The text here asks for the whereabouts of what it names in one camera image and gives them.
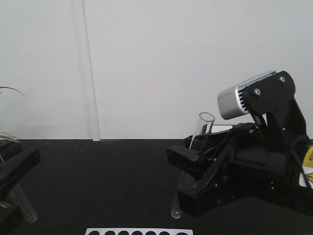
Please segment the black robot arm with label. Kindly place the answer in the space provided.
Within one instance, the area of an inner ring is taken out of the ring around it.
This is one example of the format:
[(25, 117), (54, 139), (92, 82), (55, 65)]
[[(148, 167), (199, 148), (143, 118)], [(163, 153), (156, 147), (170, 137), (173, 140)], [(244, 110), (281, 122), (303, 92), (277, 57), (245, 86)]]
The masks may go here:
[(252, 124), (194, 140), (0, 144), (3, 235), (313, 231), (313, 142)]

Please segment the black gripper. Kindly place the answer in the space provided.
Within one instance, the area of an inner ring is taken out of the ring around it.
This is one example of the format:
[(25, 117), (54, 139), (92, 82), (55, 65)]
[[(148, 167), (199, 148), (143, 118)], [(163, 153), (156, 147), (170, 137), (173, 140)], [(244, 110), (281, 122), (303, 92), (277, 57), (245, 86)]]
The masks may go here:
[(177, 188), (181, 211), (198, 216), (254, 197), (312, 215), (313, 188), (304, 170), (310, 140), (308, 145), (289, 147), (284, 153), (273, 151), (253, 123), (194, 140), (194, 149), (177, 145), (166, 149), (168, 163), (184, 171)]

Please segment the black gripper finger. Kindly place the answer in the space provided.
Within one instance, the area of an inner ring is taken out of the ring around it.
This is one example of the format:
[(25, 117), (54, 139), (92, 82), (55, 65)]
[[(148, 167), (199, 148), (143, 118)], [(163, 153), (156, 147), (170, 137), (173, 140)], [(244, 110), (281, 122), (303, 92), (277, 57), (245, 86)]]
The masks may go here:
[(41, 161), (38, 149), (28, 148), (0, 165), (0, 189), (10, 190)]
[(9, 235), (24, 221), (22, 210), (18, 205), (0, 202), (0, 234)]

